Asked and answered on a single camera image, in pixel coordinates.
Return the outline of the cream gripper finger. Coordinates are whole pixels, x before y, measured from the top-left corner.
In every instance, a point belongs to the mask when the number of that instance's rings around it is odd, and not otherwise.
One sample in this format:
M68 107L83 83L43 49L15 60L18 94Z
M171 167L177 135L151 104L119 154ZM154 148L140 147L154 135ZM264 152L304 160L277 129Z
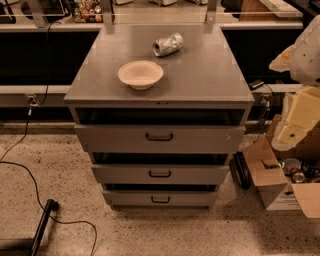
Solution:
M282 51L274 60L269 64L269 69L276 72L289 71L291 67L291 57L294 46L291 45Z
M306 86L296 93L286 93L281 120L271 145L278 151L296 147L320 121L320 89Z

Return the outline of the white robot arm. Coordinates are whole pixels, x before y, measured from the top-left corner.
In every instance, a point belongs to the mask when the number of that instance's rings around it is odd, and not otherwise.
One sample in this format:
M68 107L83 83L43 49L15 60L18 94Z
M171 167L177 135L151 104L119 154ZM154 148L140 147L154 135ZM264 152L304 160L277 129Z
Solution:
M312 19L293 45L269 64L273 71L289 71L303 87L285 97L282 119L271 145L278 151L295 148L320 121L320 15Z

